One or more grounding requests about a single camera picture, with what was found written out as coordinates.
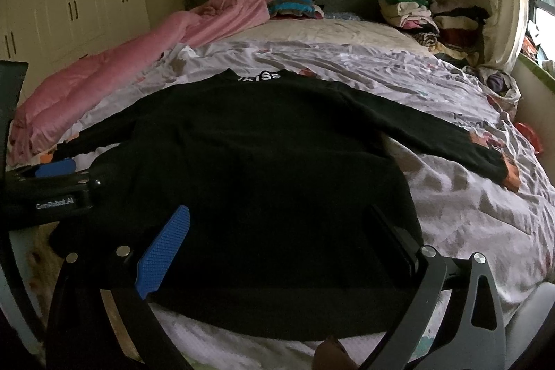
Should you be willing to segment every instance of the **window sill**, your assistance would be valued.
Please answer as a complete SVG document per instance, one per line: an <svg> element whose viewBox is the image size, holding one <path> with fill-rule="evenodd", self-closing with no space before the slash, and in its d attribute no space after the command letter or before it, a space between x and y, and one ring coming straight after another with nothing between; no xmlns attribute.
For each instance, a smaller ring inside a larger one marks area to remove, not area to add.
<svg viewBox="0 0 555 370"><path fill-rule="evenodd" d="M530 70L540 81L545 85L551 93L555 95L555 77L549 74L545 69L538 66L533 60L530 60L525 55L518 55L518 60L524 64L526 68Z"/></svg>

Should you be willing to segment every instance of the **window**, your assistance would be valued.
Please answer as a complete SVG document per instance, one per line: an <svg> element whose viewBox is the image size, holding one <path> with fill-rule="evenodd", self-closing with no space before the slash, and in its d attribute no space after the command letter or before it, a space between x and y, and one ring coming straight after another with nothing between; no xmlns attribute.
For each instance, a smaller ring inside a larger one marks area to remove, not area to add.
<svg viewBox="0 0 555 370"><path fill-rule="evenodd" d="M555 0L528 1L528 31L538 48L538 62L555 60Z"/></svg>

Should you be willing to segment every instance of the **blue striped pillow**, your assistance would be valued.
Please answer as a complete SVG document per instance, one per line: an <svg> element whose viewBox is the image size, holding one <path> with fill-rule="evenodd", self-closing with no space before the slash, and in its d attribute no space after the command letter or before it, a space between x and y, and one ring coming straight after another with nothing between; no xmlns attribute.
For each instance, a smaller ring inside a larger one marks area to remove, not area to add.
<svg viewBox="0 0 555 370"><path fill-rule="evenodd" d="M313 5L314 0L275 0L268 3L270 17L277 15L293 15L316 17Z"/></svg>

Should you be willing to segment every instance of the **mattress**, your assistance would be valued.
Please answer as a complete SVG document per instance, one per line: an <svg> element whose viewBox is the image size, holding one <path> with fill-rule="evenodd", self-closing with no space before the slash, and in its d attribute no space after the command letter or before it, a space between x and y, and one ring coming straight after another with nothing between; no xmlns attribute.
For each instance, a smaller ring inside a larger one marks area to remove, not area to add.
<svg viewBox="0 0 555 370"><path fill-rule="evenodd" d="M486 255L498 287L506 325L515 309L544 280L554 279L555 189L533 148L482 93L479 81L439 61L411 38L376 23L280 20L199 49L177 45L133 83L107 96L67 137L158 89L208 78L232 68L240 76L262 70L310 69L317 77L387 97L489 135L517 162L521 188L511 193L455 162L420 154L390 138L389 153L409 183L426 243L444 256ZM76 158L88 167L104 149ZM448 293L440 298L413 357L426 353ZM246 337L151 305L178 349L208 368L309 369L317 342ZM340 338L357 364L382 335Z"/></svg>

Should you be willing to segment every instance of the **beige sheet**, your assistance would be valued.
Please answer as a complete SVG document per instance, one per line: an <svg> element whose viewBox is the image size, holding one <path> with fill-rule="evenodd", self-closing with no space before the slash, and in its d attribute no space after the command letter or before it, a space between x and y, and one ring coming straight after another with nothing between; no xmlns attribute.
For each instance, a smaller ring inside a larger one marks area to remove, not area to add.
<svg viewBox="0 0 555 370"><path fill-rule="evenodd" d="M337 19L271 20L225 39L225 41L234 40L357 44L377 46L387 50L404 49L418 55L431 56L428 48L419 45L413 38L404 35L399 30L386 24L366 21Z"/></svg>

